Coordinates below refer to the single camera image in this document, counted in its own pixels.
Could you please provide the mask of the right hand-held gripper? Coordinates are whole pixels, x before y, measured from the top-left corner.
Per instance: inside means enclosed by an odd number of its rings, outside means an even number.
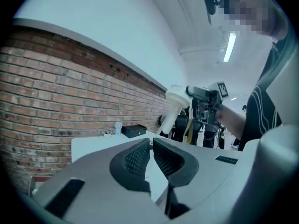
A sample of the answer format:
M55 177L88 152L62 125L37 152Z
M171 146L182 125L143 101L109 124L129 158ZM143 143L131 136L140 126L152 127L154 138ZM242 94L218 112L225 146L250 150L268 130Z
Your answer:
M216 111L224 99L228 98L228 91L224 82L215 82L208 88L187 86L186 93L193 98L193 119L204 124L217 125Z

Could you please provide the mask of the long ceiling light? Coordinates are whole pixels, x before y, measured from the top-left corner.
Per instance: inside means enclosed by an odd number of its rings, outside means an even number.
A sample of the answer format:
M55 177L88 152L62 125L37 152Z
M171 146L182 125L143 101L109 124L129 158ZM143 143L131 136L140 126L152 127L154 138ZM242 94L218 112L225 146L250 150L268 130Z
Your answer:
M227 63L230 60L230 57L232 55L234 46L235 46L235 41L237 38L236 32L230 32L228 36L228 42L226 46L226 52L223 58L223 62Z

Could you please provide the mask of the white lidded paper cup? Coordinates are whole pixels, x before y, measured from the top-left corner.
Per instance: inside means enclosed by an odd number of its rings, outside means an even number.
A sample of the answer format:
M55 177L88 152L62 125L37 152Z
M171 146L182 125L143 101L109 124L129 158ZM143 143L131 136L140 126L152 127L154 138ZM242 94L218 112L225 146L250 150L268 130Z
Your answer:
M191 144L193 126L193 98L187 95L184 87L179 85L172 85L166 92L166 100L170 103L171 107L166 114L164 121L159 127L156 135L159 135L161 132L163 134L169 134L181 111L183 109L188 109L188 122L182 137L183 140L187 142L187 144Z

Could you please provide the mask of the person's right forearm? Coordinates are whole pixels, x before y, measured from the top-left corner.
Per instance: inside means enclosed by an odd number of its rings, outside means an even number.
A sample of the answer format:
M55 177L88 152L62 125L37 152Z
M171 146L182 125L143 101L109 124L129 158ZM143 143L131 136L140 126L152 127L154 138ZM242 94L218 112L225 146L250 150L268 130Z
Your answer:
M241 139L245 127L246 117L242 116L225 105L221 105L216 112L217 120L238 140Z

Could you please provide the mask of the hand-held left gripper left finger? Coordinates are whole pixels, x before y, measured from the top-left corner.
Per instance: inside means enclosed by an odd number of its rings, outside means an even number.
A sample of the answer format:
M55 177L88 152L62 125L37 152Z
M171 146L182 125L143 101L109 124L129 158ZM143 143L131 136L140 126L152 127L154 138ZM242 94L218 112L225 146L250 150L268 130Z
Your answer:
M150 140L85 155L46 181L33 199L52 224L164 224L145 179Z

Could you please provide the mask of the black frame chair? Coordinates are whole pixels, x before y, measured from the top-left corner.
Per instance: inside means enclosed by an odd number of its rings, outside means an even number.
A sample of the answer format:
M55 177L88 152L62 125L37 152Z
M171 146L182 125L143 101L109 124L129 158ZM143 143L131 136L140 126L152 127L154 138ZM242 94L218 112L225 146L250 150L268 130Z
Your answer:
M185 129L187 128L187 124L189 121L188 118L189 118L188 113L185 112L185 109L183 109L175 121L175 125L172 130L172 136L171 136L172 140L183 142L183 134L185 132ZM198 135L202 127L203 127L203 123L193 120L191 145L194 146L197 145Z

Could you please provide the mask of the person's black t-shirt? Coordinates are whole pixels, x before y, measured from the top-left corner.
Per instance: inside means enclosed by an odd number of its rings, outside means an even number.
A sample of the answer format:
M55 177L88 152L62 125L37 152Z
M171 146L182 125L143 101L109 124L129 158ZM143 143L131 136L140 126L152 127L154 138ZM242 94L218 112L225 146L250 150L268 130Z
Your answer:
M295 35L288 35L285 39L273 43L266 64L247 102L246 122L239 151L242 151L250 140L259 139L268 130L282 124L266 89L283 69L298 44Z

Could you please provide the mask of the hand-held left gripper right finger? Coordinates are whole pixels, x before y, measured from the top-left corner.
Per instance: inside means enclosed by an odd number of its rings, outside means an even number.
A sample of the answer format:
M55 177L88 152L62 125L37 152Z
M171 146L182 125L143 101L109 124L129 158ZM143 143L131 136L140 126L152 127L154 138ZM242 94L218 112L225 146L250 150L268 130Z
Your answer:
M242 153L154 138L153 154L168 180L164 213L175 219L207 199L224 182Z

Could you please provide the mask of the black rectangular box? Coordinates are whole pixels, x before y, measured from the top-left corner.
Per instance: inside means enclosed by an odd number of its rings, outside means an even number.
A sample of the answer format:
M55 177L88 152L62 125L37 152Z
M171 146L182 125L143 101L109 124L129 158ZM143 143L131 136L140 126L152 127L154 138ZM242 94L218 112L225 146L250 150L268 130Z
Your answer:
M134 138L140 135L144 135L147 131L147 127L142 125L123 126L121 133L127 138Z

